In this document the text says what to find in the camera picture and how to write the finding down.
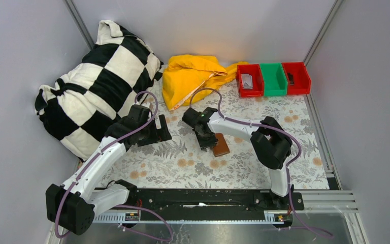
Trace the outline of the brown leather card holder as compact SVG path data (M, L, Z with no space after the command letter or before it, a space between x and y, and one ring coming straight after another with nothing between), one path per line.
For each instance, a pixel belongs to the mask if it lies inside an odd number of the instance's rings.
M224 135L222 133L216 133L216 144L212 147L212 152L215 157L221 157L230 153L230 149L226 143Z

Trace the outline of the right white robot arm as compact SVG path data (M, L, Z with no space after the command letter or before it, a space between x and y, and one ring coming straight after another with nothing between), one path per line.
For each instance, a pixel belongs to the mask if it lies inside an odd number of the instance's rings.
M293 143L274 118L267 116L253 123L247 119L222 117L217 109L208 107L202 112L188 108L182 121L194 131L201 150L218 144L216 134L230 135L250 142L257 159L268 168L270 191L279 197L289 194L289 177L284 164L290 156Z

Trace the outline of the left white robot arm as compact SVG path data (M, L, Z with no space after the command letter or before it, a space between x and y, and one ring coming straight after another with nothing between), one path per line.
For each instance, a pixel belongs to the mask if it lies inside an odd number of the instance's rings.
M93 219L117 205L137 202L137 187L125 180L95 192L97 184L111 166L133 145L138 147L171 140L166 118L159 115L160 128L155 123L156 112L142 105L133 105L129 114L109 126L92 156L62 185L51 184L46 190L48 220L54 223L55 235L81 235Z

